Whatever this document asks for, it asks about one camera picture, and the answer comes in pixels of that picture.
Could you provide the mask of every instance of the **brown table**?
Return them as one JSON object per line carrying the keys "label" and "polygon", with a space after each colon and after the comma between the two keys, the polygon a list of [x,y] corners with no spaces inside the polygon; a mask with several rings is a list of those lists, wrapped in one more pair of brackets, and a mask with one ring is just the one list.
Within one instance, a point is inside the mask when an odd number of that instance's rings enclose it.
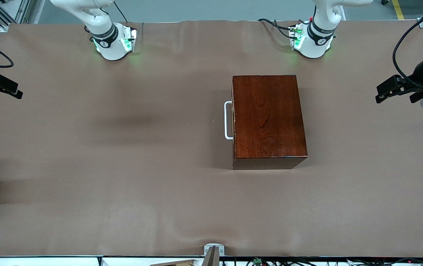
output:
{"label": "brown table", "polygon": [[[81,25],[12,25],[0,73],[0,255],[423,256],[423,109],[377,105],[413,21],[342,22],[320,59],[260,22],[145,24],[108,62]],[[410,72],[423,29],[399,50]],[[230,170],[234,75],[296,74],[309,158]]]}

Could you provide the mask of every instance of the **wooden box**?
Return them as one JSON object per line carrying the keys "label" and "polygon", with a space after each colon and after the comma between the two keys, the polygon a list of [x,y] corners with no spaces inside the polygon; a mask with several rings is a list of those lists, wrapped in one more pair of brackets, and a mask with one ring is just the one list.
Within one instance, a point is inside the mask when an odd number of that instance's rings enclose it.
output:
{"label": "wooden box", "polygon": [[308,157],[295,75],[233,77],[233,169],[292,169]]}

